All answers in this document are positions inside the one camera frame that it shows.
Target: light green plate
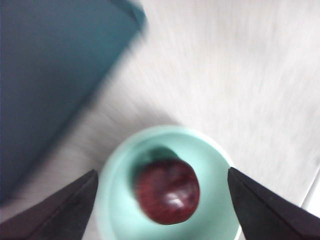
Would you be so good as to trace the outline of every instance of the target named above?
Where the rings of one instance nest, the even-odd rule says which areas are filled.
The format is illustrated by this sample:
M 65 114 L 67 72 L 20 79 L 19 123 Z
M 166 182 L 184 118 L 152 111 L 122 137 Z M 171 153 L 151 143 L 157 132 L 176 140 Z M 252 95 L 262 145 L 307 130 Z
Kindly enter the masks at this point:
M 161 225 L 140 209 L 131 186 L 133 169 L 158 147 L 175 152 L 198 178 L 200 201 L 187 221 Z M 103 240 L 236 240 L 240 225 L 227 183 L 232 161 L 207 136 L 181 126 L 138 132 L 109 157 L 99 176 L 94 214 Z

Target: white surface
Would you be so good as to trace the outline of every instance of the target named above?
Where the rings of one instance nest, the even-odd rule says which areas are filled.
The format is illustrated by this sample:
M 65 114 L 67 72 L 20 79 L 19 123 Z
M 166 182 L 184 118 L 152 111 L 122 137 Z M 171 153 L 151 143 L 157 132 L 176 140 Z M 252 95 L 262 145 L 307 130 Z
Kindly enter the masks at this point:
M 99 170 L 130 134 L 174 123 L 204 132 L 239 170 L 303 202 L 320 165 L 320 1 L 141 4 L 144 34 L 47 161 L 2 207 L 2 220 Z M 93 220 L 83 239 L 99 239 Z
M 320 170 L 302 206 L 305 210 L 320 218 Z

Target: dark red fruit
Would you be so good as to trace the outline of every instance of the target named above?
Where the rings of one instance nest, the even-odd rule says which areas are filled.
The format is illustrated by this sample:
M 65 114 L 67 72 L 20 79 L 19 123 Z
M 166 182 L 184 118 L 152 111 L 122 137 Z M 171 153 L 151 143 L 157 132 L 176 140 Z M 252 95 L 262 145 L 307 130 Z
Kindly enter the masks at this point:
M 136 179 L 135 193 L 150 219 L 170 225 L 192 216 L 199 203 L 200 188 L 192 167 L 172 158 L 146 165 Z

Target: apple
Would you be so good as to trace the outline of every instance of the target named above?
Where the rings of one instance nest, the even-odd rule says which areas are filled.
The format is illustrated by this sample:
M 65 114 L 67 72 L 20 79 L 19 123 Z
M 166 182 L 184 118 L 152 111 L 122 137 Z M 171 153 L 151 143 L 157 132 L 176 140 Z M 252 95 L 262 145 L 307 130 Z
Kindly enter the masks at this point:
M 145 165 L 135 181 L 135 195 L 153 221 L 171 225 L 188 220 L 199 204 L 200 188 L 193 168 L 179 158 Z

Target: bowl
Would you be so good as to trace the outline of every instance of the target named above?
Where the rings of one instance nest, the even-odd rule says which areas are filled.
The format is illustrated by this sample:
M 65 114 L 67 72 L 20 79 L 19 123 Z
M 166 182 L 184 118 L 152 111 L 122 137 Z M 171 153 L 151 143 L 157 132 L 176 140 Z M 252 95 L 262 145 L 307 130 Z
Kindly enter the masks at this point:
M 135 169 L 154 149 L 167 148 L 193 168 L 200 187 L 194 214 L 162 225 L 141 210 L 132 189 Z M 108 158 L 99 175 L 94 215 L 102 240 L 237 240 L 227 174 L 234 167 L 225 151 L 204 134 L 182 126 L 156 126 L 134 134 Z

